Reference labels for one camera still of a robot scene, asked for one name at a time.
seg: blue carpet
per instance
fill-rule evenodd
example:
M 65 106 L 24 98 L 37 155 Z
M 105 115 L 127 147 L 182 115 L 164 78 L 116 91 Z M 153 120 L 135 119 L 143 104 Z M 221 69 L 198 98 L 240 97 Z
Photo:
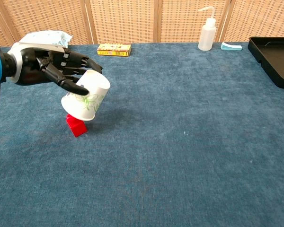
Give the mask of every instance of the blue carpet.
M 284 89 L 240 44 L 71 46 L 111 83 L 78 138 L 66 91 L 2 84 L 0 226 L 284 227 Z

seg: green floral pattern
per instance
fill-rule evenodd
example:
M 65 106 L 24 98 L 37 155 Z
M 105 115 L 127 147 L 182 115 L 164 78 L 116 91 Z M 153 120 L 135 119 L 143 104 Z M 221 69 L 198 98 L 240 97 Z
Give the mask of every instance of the green floral pattern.
M 87 96 L 75 95 L 75 97 L 79 102 L 82 102 L 84 104 L 83 109 L 90 110 L 90 108 L 93 107 L 95 112 L 98 110 L 102 100 L 104 99 L 104 96 L 102 95 L 99 96 L 97 94 L 92 94 Z

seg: bottle nozzle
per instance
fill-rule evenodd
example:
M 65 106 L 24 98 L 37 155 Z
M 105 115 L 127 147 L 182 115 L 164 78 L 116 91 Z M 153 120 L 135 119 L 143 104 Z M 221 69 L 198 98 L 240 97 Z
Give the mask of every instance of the bottle nozzle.
M 214 16 L 214 7 L 213 6 L 204 7 L 202 9 L 199 9 L 198 12 L 201 12 L 201 11 L 204 11 L 204 10 L 208 10 L 208 9 L 212 9 L 213 10 L 212 16 L 211 16 L 211 18 L 213 18 L 213 16 Z

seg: white squeeze bottle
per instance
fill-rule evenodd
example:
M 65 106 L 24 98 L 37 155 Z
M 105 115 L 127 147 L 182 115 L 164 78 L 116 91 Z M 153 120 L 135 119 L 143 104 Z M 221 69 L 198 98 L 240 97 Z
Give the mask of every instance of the white squeeze bottle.
M 203 10 L 207 10 L 207 9 L 212 9 L 212 16 L 211 18 L 208 18 L 206 20 L 206 24 L 203 25 L 202 27 L 202 31 L 201 31 L 201 35 L 200 35 L 200 40 L 199 40 L 199 49 L 202 51 L 208 51 L 212 48 L 213 46 L 213 38 L 214 38 L 214 34 L 216 33 L 216 19 L 213 18 L 214 16 L 214 7 L 213 6 L 208 6 L 208 7 L 204 7 L 202 9 L 199 9 L 198 12 L 203 11 Z

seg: wooden frame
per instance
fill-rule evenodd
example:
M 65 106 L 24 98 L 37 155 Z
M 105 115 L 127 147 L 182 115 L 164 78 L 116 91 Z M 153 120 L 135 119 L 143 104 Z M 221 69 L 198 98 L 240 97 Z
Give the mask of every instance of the wooden frame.
M 220 30 L 221 34 L 219 35 L 219 39 L 216 39 L 217 42 L 223 42 L 224 41 L 224 38 L 225 38 L 225 35 L 226 35 L 226 32 L 227 32 L 227 27 L 229 25 L 229 21 L 231 20 L 231 15 L 232 15 L 235 3 L 236 3 L 236 0 L 229 0 L 228 7 L 225 9 L 225 12 L 224 12 L 225 14 L 223 14 L 223 17 L 225 17 L 223 19 L 225 21 L 223 22 L 222 27 L 219 28 L 219 29 L 221 29 Z
M 87 30 L 90 31 L 89 33 L 89 39 L 91 39 L 92 44 L 97 44 L 98 39 L 97 39 L 97 33 L 95 29 L 95 23 L 94 23 L 94 18 L 93 14 L 91 11 L 91 6 L 90 6 L 90 1 L 89 0 L 81 0 L 81 2 L 84 2 L 84 19 L 87 20 L 88 23 L 85 23 L 87 25 Z
M 16 31 L 15 27 L 12 26 L 12 22 L 1 0 L 0 0 L 0 26 L 2 27 L 2 30 L 7 36 L 6 38 L 9 42 L 14 43 L 20 40 L 20 36 Z
M 222 32 L 224 31 L 226 18 L 228 17 L 228 14 L 229 14 L 230 4 L 231 4 L 231 0 L 227 0 L 225 2 L 224 12 L 222 14 L 221 22 L 220 22 L 218 30 L 217 30 L 215 42 L 220 41 Z
M 162 0 L 154 0 L 154 15 L 153 15 L 154 43 L 159 43 L 161 40 L 161 17 L 162 17 Z

